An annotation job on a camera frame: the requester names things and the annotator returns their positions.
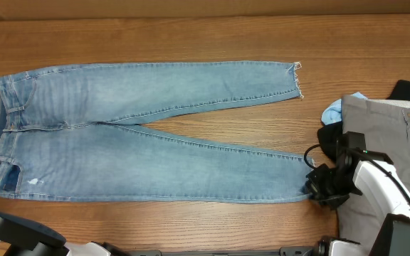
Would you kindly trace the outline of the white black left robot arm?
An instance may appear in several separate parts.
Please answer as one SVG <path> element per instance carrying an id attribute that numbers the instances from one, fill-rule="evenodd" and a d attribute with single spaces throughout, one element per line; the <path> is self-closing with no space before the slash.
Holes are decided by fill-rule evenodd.
<path id="1" fill-rule="evenodd" d="M 69 243 L 55 230 L 33 220 L 0 212 L 0 242 L 11 256 L 129 256 L 106 242 Z"/>

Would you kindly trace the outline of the light blue denim jeans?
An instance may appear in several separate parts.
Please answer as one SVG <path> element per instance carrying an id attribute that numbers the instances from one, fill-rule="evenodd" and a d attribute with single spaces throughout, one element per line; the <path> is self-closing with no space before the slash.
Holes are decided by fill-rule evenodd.
<path id="1" fill-rule="evenodd" d="M 297 154 L 182 137 L 149 123 L 302 95 L 299 63 L 98 63 L 0 77 L 0 197 L 289 203 Z"/>

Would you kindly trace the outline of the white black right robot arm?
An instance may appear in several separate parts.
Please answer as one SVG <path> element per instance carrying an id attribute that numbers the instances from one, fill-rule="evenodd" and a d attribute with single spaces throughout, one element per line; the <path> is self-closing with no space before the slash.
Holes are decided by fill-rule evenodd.
<path id="1" fill-rule="evenodd" d="M 337 140 L 336 166 L 313 167 L 305 187 L 312 201 L 335 210 L 352 194 L 364 196 L 382 224 L 370 251 L 355 240 L 321 239 L 311 255 L 410 255 L 410 193 L 387 154 L 368 151 L 362 133 Z"/>

